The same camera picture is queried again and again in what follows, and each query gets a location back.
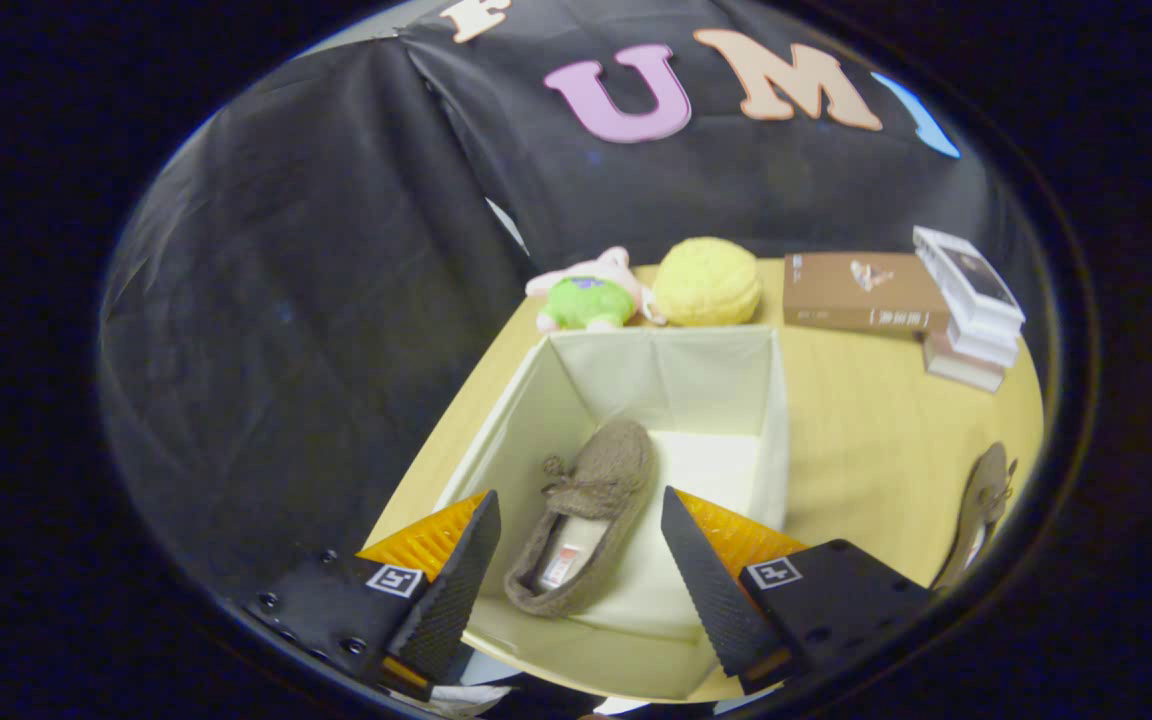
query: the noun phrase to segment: white book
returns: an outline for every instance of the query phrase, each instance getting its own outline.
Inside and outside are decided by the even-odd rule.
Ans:
[[[1016,336],[1009,334],[996,334],[983,329],[963,331],[950,314],[950,327],[946,331],[946,336],[950,339],[950,346],[958,355],[972,355],[980,361],[996,363],[1005,367],[1016,364],[1020,356],[1020,343]]]
[[[1002,365],[955,353],[945,333],[929,333],[923,339],[923,366],[930,374],[987,392],[995,392],[1005,378]]]
[[[1025,321],[1020,303],[972,243],[915,225],[914,249],[940,286],[961,329],[1020,334]]]

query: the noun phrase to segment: foam letter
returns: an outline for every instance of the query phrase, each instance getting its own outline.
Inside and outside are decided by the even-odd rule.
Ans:
[[[918,129],[915,129],[915,135],[918,135],[919,141],[923,141],[932,150],[943,152],[943,154],[950,158],[961,158],[958,149],[954,146],[950,138],[945,137],[941,126],[937,124],[937,121],[932,119],[932,114],[927,112],[927,108],[924,108],[914,92],[905,90],[901,85],[896,85],[895,81],[886,78],[881,74],[870,74],[874,76],[874,79],[887,86],[887,90],[890,90],[896,96],[896,99],[900,100],[901,105],[905,106],[905,109],[909,109],[910,118],[914,118],[915,126],[918,126]]]
[[[794,105],[776,97],[774,83],[809,118],[820,116],[820,92],[824,91],[829,98],[829,118],[850,127],[882,129],[882,120],[870,113],[833,55],[806,45],[790,45],[794,63],[787,63],[758,41],[730,29],[698,29],[692,37],[700,45],[718,50],[732,66],[741,85],[745,86],[745,100],[740,108],[749,118],[794,118]]]
[[[454,41],[470,41],[505,22],[503,13],[492,10],[508,8],[509,1],[511,0],[461,0],[439,13],[438,17],[452,18],[456,23],[456,35],[452,37]]]
[[[637,45],[616,54],[621,65],[639,70],[655,97],[657,109],[627,115],[617,109],[607,88],[598,79],[602,65],[594,60],[558,68],[545,76],[545,86],[562,92],[576,119],[596,137],[607,142],[659,141],[687,127],[691,101],[669,68],[673,51],[664,45]]]

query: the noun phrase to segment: light wood tabletop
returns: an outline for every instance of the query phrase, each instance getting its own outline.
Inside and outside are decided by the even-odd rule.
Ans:
[[[884,336],[783,323],[783,260],[758,260],[763,300],[751,323],[780,328],[790,418],[783,532],[808,544],[846,538],[916,583],[937,577],[954,543],[975,461],[1005,444],[1023,492],[1043,442],[1043,396],[1024,341],[996,393],[930,376],[914,334]],[[654,265],[634,272],[652,285]],[[444,487],[526,351],[541,340],[522,300],[412,461],[367,544],[434,510]],[[631,325],[645,324],[635,316]],[[721,674],[690,702],[740,696]]]

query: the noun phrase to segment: slipper insole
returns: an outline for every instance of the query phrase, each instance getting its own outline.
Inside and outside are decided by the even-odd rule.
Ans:
[[[594,554],[594,547],[602,540],[611,520],[585,520],[562,515],[550,530],[550,541],[540,560],[536,561],[532,591],[550,592],[575,578]]]

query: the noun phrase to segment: white storage bin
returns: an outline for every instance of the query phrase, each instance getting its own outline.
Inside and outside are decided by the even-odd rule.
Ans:
[[[606,420],[638,420],[657,473],[598,600],[563,619],[516,611],[503,576],[544,511],[548,455],[570,461]],[[790,453],[776,328],[624,328],[540,341],[435,503],[499,493],[500,543],[465,643],[540,679],[594,694],[683,700],[717,657],[660,535],[664,486],[764,525],[785,524]]]

